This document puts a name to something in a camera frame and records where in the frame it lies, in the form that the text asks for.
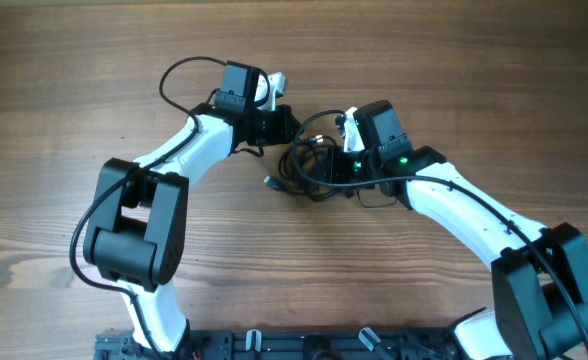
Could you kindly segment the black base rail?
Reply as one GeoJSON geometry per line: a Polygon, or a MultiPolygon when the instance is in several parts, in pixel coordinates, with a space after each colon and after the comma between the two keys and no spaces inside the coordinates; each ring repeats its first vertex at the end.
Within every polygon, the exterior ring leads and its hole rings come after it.
{"type": "Polygon", "coordinates": [[[314,360],[314,359],[468,359],[451,328],[376,331],[231,332],[192,330],[164,359],[314,360]]]}

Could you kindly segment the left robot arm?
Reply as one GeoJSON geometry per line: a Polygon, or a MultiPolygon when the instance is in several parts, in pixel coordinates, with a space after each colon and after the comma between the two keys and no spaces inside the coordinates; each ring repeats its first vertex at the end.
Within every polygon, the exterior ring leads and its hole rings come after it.
{"type": "Polygon", "coordinates": [[[189,189],[215,164],[247,151],[289,144],[299,122],[279,104],[287,78],[233,61],[220,87],[186,109],[185,126],[155,151],[101,168],[94,200],[79,221],[70,256],[83,251],[98,288],[121,293],[134,329],[129,342],[148,359],[189,352],[189,321],[173,283],[185,245],[189,189]]]}

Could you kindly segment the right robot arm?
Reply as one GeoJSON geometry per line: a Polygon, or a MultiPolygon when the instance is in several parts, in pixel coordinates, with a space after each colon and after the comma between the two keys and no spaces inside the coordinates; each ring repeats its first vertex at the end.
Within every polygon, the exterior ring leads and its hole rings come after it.
{"type": "Polygon", "coordinates": [[[435,149],[414,148],[387,100],[339,113],[341,187],[371,188],[426,216],[490,271],[494,305],[455,325],[469,359],[588,355],[588,243],[574,226],[524,217],[466,180],[435,149]]]}

